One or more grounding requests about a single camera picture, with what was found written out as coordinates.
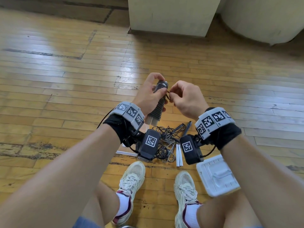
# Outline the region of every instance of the shoelace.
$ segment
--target shoelace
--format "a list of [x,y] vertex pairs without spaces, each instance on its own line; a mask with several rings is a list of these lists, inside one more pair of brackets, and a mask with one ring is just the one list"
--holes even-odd
[[131,193],[131,188],[139,181],[139,177],[136,174],[129,174],[123,180],[120,179],[119,188],[125,192]]
[[178,187],[183,192],[186,201],[197,201],[197,191],[193,187],[188,184],[179,185]]

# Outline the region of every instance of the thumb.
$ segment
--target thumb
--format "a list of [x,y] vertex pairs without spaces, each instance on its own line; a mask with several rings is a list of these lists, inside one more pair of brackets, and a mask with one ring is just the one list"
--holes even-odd
[[167,93],[167,88],[161,88],[154,93],[154,96],[159,100]]
[[181,97],[178,96],[176,93],[170,92],[169,97],[170,102],[173,102],[175,105],[178,105],[178,103],[181,101]]

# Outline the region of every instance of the person's right arm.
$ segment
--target person's right arm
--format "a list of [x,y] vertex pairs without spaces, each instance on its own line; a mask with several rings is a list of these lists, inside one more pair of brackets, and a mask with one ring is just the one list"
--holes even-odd
[[[170,101],[195,121],[209,107],[200,88],[178,81]],[[304,227],[304,181],[239,135],[220,150],[265,228]]]

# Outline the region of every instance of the black wrist strap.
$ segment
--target black wrist strap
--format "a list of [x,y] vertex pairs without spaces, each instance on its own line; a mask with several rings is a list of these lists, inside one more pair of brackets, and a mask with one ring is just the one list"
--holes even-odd
[[[211,109],[214,109],[214,107],[209,107],[206,109],[206,111],[209,111]],[[239,127],[233,123],[229,123],[211,132],[209,140],[217,147],[218,150],[221,150],[225,145],[227,145],[241,133],[242,130]]]
[[103,124],[108,124],[112,127],[113,130],[115,130],[116,134],[118,135],[120,139],[120,143],[123,143],[123,141],[128,137],[128,126],[127,123],[130,123],[124,119],[123,116],[112,114],[107,119],[105,119]]

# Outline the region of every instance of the white plastic lid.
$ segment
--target white plastic lid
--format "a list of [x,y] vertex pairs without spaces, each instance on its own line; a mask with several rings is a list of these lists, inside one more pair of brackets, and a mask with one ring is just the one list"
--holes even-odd
[[196,169],[207,194],[211,197],[228,193],[240,187],[221,154],[199,162],[196,164]]

